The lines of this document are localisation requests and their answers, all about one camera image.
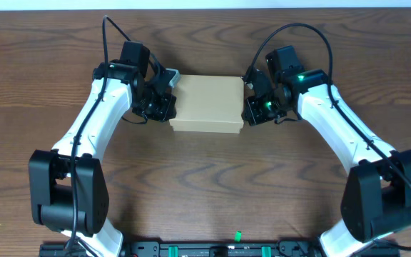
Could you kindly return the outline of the cardboard box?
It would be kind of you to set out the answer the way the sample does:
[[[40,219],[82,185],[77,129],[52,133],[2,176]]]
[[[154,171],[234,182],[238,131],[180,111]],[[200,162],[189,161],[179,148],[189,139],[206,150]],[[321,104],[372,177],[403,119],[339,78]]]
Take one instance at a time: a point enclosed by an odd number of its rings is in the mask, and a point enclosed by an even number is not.
[[[244,85],[237,76],[182,75],[173,89],[174,131],[239,133],[244,121]]]

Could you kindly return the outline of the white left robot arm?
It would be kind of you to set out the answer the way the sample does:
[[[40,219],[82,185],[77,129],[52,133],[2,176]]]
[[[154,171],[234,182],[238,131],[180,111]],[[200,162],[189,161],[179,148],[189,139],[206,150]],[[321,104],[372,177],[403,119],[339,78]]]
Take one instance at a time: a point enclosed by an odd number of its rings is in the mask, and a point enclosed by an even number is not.
[[[92,74],[91,92],[76,120],[51,150],[29,159],[34,223],[68,236],[46,243],[40,256],[131,256],[131,245],[109,221],[109,195],[101,167],[113,132],[132,111],[144,121],[176,116],[168,92],[180,80],[143,44],[125,41],[119,59],[105,59]]]

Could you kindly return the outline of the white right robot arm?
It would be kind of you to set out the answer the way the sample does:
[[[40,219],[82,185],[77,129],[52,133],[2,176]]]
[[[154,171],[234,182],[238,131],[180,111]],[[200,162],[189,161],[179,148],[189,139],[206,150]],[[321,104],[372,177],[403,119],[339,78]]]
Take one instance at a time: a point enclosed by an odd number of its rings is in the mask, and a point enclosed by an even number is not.
[[[251,126],[281,124],[288,113],[307,121],[337,155],[347,174],[341,219],[309,243],[309,256],[396,256],[388,236],[411,226],[411,150],[376,136],[341,99],[331,71],[306,70],[286,46],[266,57],[267,71],[250,65],[243,82],[253,90],[243,119]]]

